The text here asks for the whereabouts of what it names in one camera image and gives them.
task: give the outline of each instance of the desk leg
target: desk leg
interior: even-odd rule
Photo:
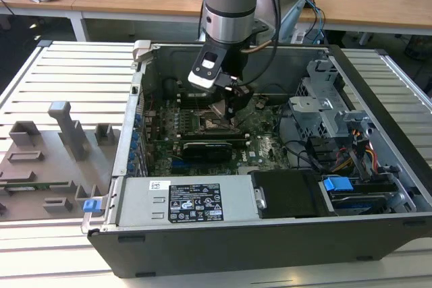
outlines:
[[[366,45],[369,41],[369,38],[371,37],[372,33],[369,32],[363,32],[362,37],[360,37],[360,41],[358,42],[360,45]]]
[[[68,18],[72,23],[75,37],[78,42],[88,42],[90,39],[87,33],[86,21],[82,17],[80,11],[72,11],[69,13]]]
[[[128,35],[135,36],[135,22],[133,20],[128,22]]]
[[[302,44],[307,30],[306,24],[296,24],[292,33],[291,44]]]
[[[0,15],[0,26],[4,30],[11,29],[11,24],[9,23],[9,20],[7,20],[7,15]]]

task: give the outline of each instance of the blue drive latch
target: blue drive latch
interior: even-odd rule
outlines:
[[[84,212],[102,212],[102,198],[86,200],[82,210]]]
[[[347,177],[328,177],[323,183],[328,192],[331,190],[336,192],[354,190],[351,181]]]

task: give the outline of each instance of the power supply label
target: power supply label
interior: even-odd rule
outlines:
[[[219,184],[171,185],[168,215],[171,223],[223,221]]]

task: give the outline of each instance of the metal bracket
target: metal bracket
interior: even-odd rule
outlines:
[[[134,56],[135,62],[143,62],[149,59],[152,55],[151,41],[149,40],[137,40],[134,43],[134,49],[132,50],[132,55]]]
[[[320,111],[331,110],[331,104],[326,98],[291,97],[290,106],[293,111],[299,113],[319,113]]]

